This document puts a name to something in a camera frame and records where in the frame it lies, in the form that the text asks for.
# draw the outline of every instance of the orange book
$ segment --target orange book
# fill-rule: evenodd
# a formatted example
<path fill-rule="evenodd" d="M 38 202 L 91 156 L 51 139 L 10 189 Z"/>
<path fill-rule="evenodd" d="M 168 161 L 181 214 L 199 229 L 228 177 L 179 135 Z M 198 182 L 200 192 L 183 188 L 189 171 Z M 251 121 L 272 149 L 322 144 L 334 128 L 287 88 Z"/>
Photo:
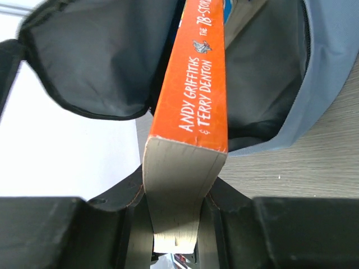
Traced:
<path fill-rule="evenodd" d="M 228 152 L 223 0 L 187 0 L 145 147 L 154 251 L 192 253 Z"/>

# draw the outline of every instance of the open bag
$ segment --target open bag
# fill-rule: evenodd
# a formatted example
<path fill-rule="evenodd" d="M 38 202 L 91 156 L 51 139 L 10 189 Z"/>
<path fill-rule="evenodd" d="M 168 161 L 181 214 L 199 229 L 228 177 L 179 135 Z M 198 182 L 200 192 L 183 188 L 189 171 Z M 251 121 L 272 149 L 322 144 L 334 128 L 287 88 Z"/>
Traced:
<path fill-rule="evenodd" d="M 17 40 L 0 43 L 0 112 L 26 60 L 73 113 L 104 120 L 155 113 L 183 5 L 46 1 Z M 358 0 L 268 0 L 226 50 L 230 155 L 288 147 L 308 131 L 351 71 L 358 27 Z"/>

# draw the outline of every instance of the gray wood floor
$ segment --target gray wood floor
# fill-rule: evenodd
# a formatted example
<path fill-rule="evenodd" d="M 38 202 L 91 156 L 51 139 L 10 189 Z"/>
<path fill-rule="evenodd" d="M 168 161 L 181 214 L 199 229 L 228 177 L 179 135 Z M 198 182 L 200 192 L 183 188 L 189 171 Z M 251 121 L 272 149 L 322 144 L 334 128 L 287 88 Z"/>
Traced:
<path fill-rule="evenodd" d="M 151 115 L 137 120 L 140 152 Z M 322 118 L 291 148 L 227 160 L 220 177 L 254 196 L 359 197 L 359 61 Z"/>

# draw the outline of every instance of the white wall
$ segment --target white wall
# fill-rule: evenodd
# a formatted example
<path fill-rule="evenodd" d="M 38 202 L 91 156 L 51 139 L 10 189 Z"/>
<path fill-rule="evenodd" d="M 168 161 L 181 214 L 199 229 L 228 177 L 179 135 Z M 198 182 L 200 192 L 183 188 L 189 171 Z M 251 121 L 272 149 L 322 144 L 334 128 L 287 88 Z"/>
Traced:
<path fill-rule="evenodd" d="M 0 41 L 15 36 L 20 20 L 0 15 Z M 139 164 L 134 120 L 92 120 L 63 110 L 22 64 L 0 121 L 0 196 L 90 199 Z"/>

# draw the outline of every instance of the floor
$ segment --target floor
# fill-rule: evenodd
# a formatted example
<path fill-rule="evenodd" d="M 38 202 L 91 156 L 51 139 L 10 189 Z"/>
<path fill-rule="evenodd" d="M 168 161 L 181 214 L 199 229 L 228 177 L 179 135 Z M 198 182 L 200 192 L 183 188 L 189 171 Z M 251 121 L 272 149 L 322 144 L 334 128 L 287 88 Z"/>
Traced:
<path fill-rule="evenodd" d="M 151 116 L 137 120 L 140 152 Z M 291 148 L 227 160 L 220 177 L 254 196 L 359 197 L 359 58 L 335 102 Z"/>

